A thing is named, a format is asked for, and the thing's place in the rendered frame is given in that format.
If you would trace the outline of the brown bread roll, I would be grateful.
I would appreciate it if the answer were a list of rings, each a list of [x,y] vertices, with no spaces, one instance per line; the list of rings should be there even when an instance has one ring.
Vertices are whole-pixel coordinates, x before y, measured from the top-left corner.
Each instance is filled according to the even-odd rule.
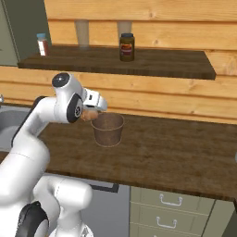
[[[98,112],[96,110],[83,110],[81,113],[81,119],[83,121],[90,121],[98,118]]]

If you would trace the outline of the olive drawer front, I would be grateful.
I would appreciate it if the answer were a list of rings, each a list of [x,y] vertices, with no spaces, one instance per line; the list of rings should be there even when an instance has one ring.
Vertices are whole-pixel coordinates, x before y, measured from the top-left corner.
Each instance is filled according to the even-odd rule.
[[[164,194],[164,201],[171,203],[177,203],[178,197],[181,196],[183,199],[181,206],[167,206],[161,204],[159,199],[161,193]],[[131,201],[148,206],[158,206],[202,215],[208,215],[214,204],[214,200],[209,198],[139,187],[131,187]]]
[[[203,234],[207,216],[185,213],[181,211],[130,204],[131,223],[140,224],[145,227],[160,229],[162,231],[174,231],[179,233],[193,234],[201,236]],[[176,229],[160,228],[156,224],[156,217],[160,217],[160,223],[172,226],[172,220],[178,221]]]
[[[179,233],[174,231],[162,231],[159,229],[148,228],[135,223],[131,223],[130,237],[200,237],[200,236],[193,234]]]

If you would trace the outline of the grey sink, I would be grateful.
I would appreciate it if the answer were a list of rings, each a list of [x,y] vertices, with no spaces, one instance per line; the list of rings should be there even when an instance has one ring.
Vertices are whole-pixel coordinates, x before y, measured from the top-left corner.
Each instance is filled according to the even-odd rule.
[[[47,150],[38,139],[46,127],[40,105],[32,108],[2,106],[0,108],[0,151],[20,153],[22,150]]]

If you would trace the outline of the olive cupboard door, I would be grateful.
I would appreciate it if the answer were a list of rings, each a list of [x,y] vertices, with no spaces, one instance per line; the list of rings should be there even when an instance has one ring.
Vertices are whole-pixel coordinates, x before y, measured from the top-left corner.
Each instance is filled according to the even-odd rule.
[[[233,202],[215,202],[202,237],[237,237],[237,212]]]

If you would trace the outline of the dark wooden wall shelf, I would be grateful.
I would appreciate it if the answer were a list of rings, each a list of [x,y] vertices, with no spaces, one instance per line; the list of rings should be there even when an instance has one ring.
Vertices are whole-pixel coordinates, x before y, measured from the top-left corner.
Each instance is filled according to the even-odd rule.
[[[48,56],[22,59],[20,69],[45,69],[149,77],[214,80],[216,72],[204,51],[135,49],[132,62],[119,60],[119,49],[55,45]]]

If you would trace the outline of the dark green cabinet door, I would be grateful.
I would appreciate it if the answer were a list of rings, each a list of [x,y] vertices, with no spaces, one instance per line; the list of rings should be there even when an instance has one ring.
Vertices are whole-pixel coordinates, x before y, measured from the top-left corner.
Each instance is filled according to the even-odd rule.
[[[44,33],[51,44],[44,0],[3,0],[3,3],[18,63],[39,52],[38,33]]]

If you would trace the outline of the dark brown labelled jar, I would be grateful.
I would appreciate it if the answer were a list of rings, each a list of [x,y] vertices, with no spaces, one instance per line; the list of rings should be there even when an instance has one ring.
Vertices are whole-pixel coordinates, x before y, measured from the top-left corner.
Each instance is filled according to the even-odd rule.
[[[119,57],[123,62],[134,60],[134,36],[132,33],[122,33],[119,38]]]

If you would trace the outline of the grey-green wall cabinet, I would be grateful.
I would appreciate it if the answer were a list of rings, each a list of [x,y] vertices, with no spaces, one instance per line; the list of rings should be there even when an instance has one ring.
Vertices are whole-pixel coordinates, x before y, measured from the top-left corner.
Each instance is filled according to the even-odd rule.
[[[18,54],[12,40],[6,8],[3,0],[0,0],[0,66],[16,67],[17,65]]]

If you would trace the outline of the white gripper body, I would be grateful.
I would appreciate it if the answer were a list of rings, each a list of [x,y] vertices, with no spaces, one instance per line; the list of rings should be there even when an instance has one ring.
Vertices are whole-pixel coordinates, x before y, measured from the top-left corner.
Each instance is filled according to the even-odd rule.
[[[107,111],[107,101],[100,93],[93,92],[93,102],[97,110]]]

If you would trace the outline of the pale shelf bracket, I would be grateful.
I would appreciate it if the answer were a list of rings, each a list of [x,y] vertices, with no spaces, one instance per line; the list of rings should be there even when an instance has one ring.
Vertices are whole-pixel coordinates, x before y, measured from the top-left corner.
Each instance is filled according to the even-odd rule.
[[[118,37],[121,37],[122,33],[131,33],[131,21],[118,21],[117,28],[118,28]]]
[[[75,30],[77,33],[79,47],[81,49],[87,49],[89,47],[89,21],[76,20]]]

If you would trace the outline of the grey dishwasher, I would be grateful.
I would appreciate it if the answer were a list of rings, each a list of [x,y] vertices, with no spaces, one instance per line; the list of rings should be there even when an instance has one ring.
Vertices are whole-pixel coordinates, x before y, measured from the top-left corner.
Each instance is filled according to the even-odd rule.
[[[83,180],[90,185],[111,187],[114,183]],[[119,184],[117,193],[93,189],[89,206],[81,212],[82,220],[94,237],[129,237],[130,187]]]

